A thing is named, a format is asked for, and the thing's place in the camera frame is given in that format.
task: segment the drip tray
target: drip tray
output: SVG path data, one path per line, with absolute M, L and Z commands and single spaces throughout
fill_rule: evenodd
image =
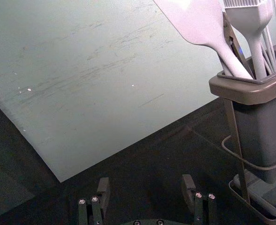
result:
M 245 179 L 250 198 L 276 217 L 276 181 L 268 184 L 248 170 L 245 170 Z M 240 189 L 238 174 L 234 177 L 233 183 Z

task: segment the white spatula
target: white spatula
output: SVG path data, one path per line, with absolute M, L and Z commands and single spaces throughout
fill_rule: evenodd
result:
M 236 77 L 252 79 L 223 34 L 219 0 L 154 0 L 181 36 L 191 44 L 214 49 Z

